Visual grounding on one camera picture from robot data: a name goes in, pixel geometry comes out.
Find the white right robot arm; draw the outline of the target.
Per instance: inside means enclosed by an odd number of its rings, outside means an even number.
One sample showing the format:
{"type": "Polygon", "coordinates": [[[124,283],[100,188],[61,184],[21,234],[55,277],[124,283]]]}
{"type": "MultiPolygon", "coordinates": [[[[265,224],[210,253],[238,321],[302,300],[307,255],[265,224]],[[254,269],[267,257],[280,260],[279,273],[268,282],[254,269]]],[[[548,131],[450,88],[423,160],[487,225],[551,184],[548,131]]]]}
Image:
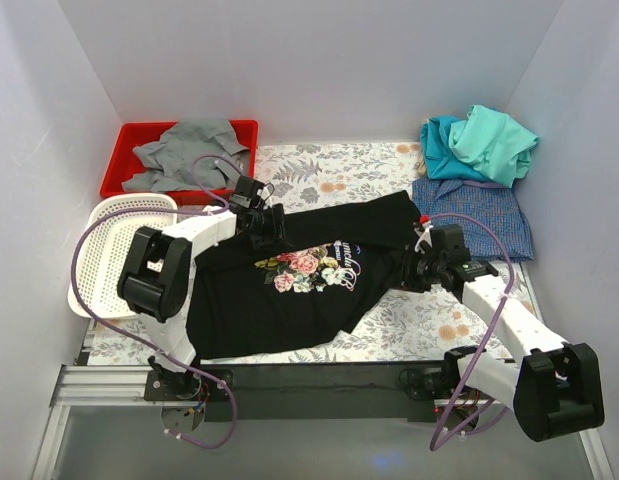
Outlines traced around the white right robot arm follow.
{"type": "Polygon", "coordinates": [[[464,435],[493,403],[512,412],[535,442],[601,426],[605,412],[595,351],[568,342],[531,313],[512,294],[513,276],[502,279],[490,263],[472,259],[460,226],[434,226],[422,217],[414,230],[403,288],[421,293],[439,285],[487,326],[477,346],[454,348],[444,356],[441,383],[451,396],[431,450],[464,435]],[[486,397],[486,405],[447,428],[459,398],[472,390],[486,397]]]}

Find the black floral print t-shirt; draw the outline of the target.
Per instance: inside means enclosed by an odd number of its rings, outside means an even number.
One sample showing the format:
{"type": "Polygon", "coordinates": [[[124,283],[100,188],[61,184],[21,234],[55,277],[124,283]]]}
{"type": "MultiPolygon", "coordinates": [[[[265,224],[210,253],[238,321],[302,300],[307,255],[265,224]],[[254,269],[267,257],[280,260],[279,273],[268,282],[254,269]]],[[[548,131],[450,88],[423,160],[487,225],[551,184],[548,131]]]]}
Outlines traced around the black floral print t-shirt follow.
{"type": "Polygon", "coordinates": [[[282,353],[350,333],[401,283],[420,212],[400,191],[289,214],[285,240],[245,234],[201,253],[187,335],[204,360],[282,353]]]}

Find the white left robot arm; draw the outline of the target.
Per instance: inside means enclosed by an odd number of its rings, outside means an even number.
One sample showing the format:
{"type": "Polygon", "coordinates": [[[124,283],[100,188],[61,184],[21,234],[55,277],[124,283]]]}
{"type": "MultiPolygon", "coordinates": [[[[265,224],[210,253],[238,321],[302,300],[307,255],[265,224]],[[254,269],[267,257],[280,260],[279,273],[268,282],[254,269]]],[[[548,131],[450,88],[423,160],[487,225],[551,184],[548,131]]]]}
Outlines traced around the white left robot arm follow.
{"type": "Polygon", "coordinates": [[[181,311],[186,303],[193,260],[224,240],[245,233],[255,248],[282,242],[284,207],[268,200],[267,186],[239,178],[220,206],[207,206],[162,230],[141,227],[133,235],[118,281],[118,296],[141,316],[159,371],[170,371],[167,387],[182,400],[202,386],[200,373],[189,367],[196,352],[181,311]]]}

